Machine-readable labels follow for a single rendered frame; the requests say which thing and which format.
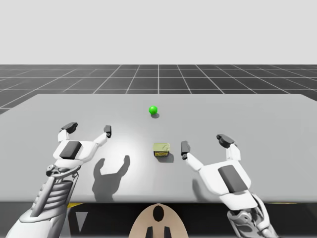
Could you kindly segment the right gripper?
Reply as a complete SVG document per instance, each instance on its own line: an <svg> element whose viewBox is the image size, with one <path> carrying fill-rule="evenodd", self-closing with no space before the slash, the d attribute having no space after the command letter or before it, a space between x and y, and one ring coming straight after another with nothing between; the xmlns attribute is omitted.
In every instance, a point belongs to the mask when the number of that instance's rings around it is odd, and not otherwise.
<svg viewBox="0 0 317 238"><path fill-rule="evenodd" d="M238 162L241 160L240 149L227 135L218 134L216 138L219 144L225 148L228 161L204 166L191 154L188 141L181 142L182 160L194 171L199 171L207 189L217 195L231 211L257 207L255 199L249 192L251 179Z"/></svg>

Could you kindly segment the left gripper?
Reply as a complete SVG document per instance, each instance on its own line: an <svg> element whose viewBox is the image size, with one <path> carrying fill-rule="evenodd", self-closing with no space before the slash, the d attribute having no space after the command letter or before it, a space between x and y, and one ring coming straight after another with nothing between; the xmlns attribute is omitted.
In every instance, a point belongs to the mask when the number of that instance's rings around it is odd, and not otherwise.
<svg viewBox="0 0 317 238"><path fill-rule="evenodd" d="M95 155L98 146L103 146L112 136L110 125L104 127L104 132L94 142L69 140L69 135L75 132L77 122L63 126L57 135L60 142L53 153L57 166L78 166L90 161Z"/></svg>

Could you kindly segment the green and blue rectangular can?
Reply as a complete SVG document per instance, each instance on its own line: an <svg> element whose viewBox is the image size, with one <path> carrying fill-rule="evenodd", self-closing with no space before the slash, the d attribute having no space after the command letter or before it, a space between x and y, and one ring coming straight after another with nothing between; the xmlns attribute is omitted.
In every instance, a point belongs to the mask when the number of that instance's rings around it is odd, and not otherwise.
<svg viewBox="0 0 317 238"><path fill-rule="evenodd" d="M166 157L170 152L170 144L169 143L154 143L153 144L153 152L155 157Z"/></svg>

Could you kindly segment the tan robot part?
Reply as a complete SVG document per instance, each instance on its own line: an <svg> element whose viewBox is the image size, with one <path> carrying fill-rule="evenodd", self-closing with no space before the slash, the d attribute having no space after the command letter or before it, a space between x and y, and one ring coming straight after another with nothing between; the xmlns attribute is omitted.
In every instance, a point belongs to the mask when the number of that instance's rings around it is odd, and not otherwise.
<svg viewBox="0 0 317 238"><path fill-rule="evenodd" d="M128 238L189 238L179 215L170 207L154 204L136 218Z"/></svg>

